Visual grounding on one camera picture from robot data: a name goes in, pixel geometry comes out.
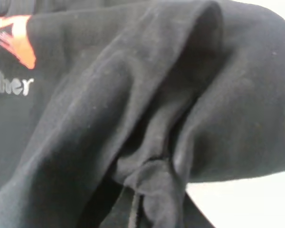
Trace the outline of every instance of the printed logo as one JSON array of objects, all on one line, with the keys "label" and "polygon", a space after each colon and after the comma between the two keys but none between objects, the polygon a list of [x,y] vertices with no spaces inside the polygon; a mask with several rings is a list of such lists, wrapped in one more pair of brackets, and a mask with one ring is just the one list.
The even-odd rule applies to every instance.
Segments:
[{"label": "printed logo", "polygon": [[34,82],[34,79],[31,78],[29,80],[20,80],[18,78],[12,79],[9,81],[7,78],[4,78],[4,74],[0,71],[0,93],[7,94],[15,94],[20,95],[23,94],[27,96],[29,94],[29,86]]},{"label": "printed logo", "polygon": [[27,22],[31,16],[0,18],[0,29],[12,26],[11,34],[0,32],[0,46],[13,54],[28,69],[35,67],[36,56],[27,36]]}]

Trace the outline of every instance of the black garment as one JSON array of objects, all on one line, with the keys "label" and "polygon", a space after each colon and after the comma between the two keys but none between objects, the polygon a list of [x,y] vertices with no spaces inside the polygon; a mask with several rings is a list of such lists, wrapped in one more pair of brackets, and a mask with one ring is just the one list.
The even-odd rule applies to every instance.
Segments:
[{"label": "black garment", "polygon": [[285,171],[276,14],[0,0],[0,17],[28,14],[29,59],[13,49],[19,18],[0,19],[0,228],[208,228],[188,182]]}]

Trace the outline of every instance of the black fabric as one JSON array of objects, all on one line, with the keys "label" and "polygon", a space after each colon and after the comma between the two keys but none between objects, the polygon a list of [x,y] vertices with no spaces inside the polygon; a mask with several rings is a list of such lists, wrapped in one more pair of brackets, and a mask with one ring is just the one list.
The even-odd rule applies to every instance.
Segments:
[{"label": "black fabric", "polygon": [[34,14],[36,0],[10,0],[9,11],[6,16]]},{"label": "black fabric", "polygon": [[278,15],[25,2],[0,0],[0,228],[210,228],[187,183],[285,171]]}]

